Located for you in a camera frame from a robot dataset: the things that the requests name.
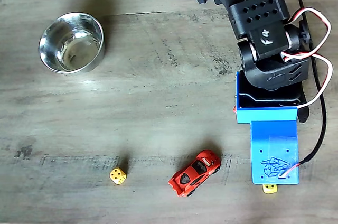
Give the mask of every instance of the blue base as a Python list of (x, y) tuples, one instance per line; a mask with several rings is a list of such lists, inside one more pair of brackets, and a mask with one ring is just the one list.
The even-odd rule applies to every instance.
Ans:
[(298, 162), (297, 108), (241, 108), (236, 98), (238, 123), (251, 124), (251, 168), (254, 184), (298, 184), (298, 168), (280, 176)]

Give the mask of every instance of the stainless steel bowl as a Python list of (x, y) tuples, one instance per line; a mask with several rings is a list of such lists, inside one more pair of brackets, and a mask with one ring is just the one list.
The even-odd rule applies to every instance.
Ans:
[(60, 16), (43, 33), (39, 54), (53, 72), (88, 72), (103, 59), (104, 31), (93, 16), (69, 13)]

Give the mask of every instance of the wood grain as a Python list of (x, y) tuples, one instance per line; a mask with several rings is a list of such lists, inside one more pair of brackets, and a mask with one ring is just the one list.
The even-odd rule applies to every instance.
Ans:
[[(297, 0), (286, 0), (292, 12)], [(322, 53), (335, 65), (337, 0), (305, 0), (333, 32)], [(58, 16), (90, 13), (106, 56), (92, 72), (61, 76), (37, 44)], [(0, 222), (337, 223), (338, 78), (325, 97), (328, 129), (298, 186), (265, 195), (251, 182), (250, 126), (232, 113), (240, 68), (226, 11), (210, 0), (0, 0)], [(310, 17), (315, 41), (325, 29)], [(321, 78), (325, 65), (318, 63)], [(309, 77), (307, 96), (316, 93)], [(320, 106), (298, 126), (299, 155), (320, 132)], [(168, 179), (200, 150), (222, 169), (189, 199)], [(114, 186), (115, 165), (128, 170)]]

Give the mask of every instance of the red toy car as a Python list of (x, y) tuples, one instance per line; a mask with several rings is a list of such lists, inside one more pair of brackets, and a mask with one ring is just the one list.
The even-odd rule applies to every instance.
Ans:
[(217, 173), (221, 160), (211, 150), (203, 150), (187, 167), (168, 181), (179, 197), (189, 197), (210, 175)]

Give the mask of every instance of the yellow die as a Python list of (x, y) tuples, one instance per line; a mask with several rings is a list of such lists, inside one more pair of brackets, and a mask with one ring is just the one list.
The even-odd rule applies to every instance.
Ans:
[(276, 184), (263, 184), (263, 192), (266, 194), (274, 194), (277, 193), (277, 185)]
[(127, 175), (119, 167), (116, 167), (110, 172), (109, 177), (114, 183), (122, 184), (125, 181)]

